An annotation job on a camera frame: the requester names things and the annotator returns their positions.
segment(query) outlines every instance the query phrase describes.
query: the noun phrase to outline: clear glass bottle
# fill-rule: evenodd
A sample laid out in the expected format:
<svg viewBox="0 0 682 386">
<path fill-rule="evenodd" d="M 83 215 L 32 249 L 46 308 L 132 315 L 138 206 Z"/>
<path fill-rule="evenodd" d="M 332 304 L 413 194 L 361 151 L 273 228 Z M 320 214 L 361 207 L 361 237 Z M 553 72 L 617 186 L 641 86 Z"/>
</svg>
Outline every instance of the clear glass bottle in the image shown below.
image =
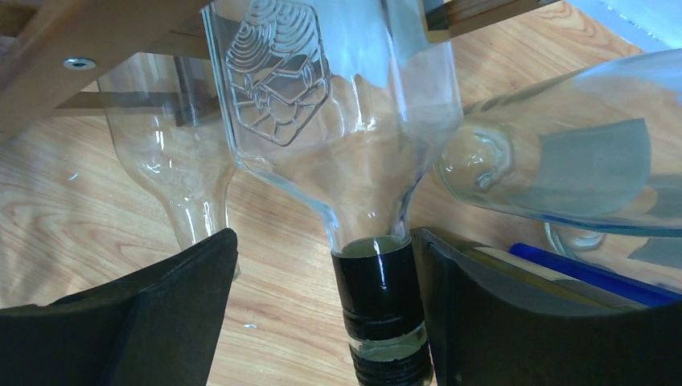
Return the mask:
<svg viewBox="0 0 682 386">
<path fill-rule="evenodd" d="M 437 161 L 458 199 L 594 232 L 682 236 L 682 49 L 465 107 Z"/>
<path fill-rule="evenodd" d="M 361 384 L 429 384 L 409 199 L 462 119 L 421 0 L 219 0 L 205 14 L 237 163 L 327 230 Z"/>
<path fill-rule="evenodd" d="M 118 160 L 163 205 L 181 250 L 226 228 L 236 164 L 210 62 L 138 53 L 97 83 Z"/>
<path fill-rule="evenodd" d="M 564 257 L 682 294 L 682 238 L 625 236 L 545 223 Z"/>
</svg>

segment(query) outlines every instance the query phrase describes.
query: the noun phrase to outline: blue pen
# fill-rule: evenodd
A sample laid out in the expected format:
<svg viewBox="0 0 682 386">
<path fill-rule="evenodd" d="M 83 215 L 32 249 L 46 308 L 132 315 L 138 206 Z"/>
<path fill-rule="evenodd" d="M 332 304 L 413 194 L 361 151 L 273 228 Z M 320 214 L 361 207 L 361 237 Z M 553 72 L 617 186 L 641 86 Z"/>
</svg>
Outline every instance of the blue pen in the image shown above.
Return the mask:
<svg viewBox="0 0 682 386">
<path fill-rule="evenodd" d="M 647 307 L 664 306 L 682 299 L 682 294 L 618 275 L 617 273 L 609 272 L 527 244 L 514 244 L 509 248 L 509 253 Z"/>
</svg>

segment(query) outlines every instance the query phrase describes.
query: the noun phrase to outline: metal screw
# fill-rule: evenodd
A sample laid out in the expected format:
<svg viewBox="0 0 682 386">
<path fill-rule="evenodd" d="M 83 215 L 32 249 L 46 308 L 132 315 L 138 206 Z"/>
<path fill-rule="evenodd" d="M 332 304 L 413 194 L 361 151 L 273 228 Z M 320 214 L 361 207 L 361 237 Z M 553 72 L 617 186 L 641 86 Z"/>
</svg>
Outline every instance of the metal screw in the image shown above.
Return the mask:
<svg viewBox="0 0 682 386">
<path fill-rule="evenodd" d="M 87 58 L 68 58 L 63 62 L 63 65 L 69 70 L 92 70 L 97 67 L 97 63 L 94 60 Z"/>
</svg>

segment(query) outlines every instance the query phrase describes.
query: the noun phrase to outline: wood grain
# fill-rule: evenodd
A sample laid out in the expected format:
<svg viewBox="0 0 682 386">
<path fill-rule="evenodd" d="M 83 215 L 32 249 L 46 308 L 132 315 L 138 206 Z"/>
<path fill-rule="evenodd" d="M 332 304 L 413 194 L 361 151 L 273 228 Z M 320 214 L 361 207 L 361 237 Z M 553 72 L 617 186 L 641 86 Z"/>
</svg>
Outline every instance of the wood grain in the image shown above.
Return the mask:
<svg viewBox="0 0 682 386">
<path fill-rule="evenodd" d="M 565 2 L 453 45 L 465 102 L 639 52 Z M 178 251 L 161 205 L 119 165 L 101 117 L 49 118 L 6 143 L 0 189 L 0 306 L 46 303 Z M 243 274 L 209 384 L 356 384 L 319 218 L 242 172 L 228 201 Z M 410 219 L 500 248 L 546 246 L 540 223 L 456 202 L 432 175 L 417 189 Z"/>
<path fill-rule="evenodd" d="M 208 3 L 47 0 L 0 60 L 0 142 L 48 115 Z M 89 58 L 97 66 L 69 71 L 62 65 L 69 57 Z"/>
</svg>

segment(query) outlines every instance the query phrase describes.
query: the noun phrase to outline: wooden beam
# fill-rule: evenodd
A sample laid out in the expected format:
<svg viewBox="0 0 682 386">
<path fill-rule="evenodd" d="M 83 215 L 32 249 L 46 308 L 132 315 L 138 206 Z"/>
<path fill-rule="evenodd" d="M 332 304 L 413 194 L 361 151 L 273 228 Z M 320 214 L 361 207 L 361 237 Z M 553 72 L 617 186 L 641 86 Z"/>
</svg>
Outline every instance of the wooden beam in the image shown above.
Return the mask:
<svg viewBox="0 0 682 386">
<path fill-rule="evenodd" d="M 16 37 L 34 14 L 32 7 L 0 2 L 0 36 Z"/>
<path fill-rule="evenodd" d="M 185 56 L 188 58 L 211 59 L 208 54 L 206 35 L 185 35 L 171 31 L 142 50 L 151 54 Z"/>
<path fill-rule="evenodd" d="M 174 92 L 78 92 L 53 109 L 50 116 L 95 117 L 105 115 L 104 109 L 119 109 L 121 114 L 166 115 L 170 108 L 175 124 L 184 126 L 192 123 L 189 117 L 205 120 L 220 114 L 217 96 L 194 101 L 191 108 L 189 104 L 187 96 Z"/>
<path fill-rule="evenodd" d="M 0 36 L 15 38 L 38 12 L 38 7 L 6 4 L 0 0 Z M 142 52 L 210 59 L 201 15 L 192 15 Z"/>
<path fill-rule="evenodd" d="M 0 60 L 0 142 L 196 15 L 210 0 L 47 0 Z M 90 70 L 62 62 L 84 57 Z"/>
<path fill-rule="evenodd" d="M 450 37 L 547 6 L 559 0 L 451 0 L 426 15 L 432 31 L 448 30 Z"/>
</svg>

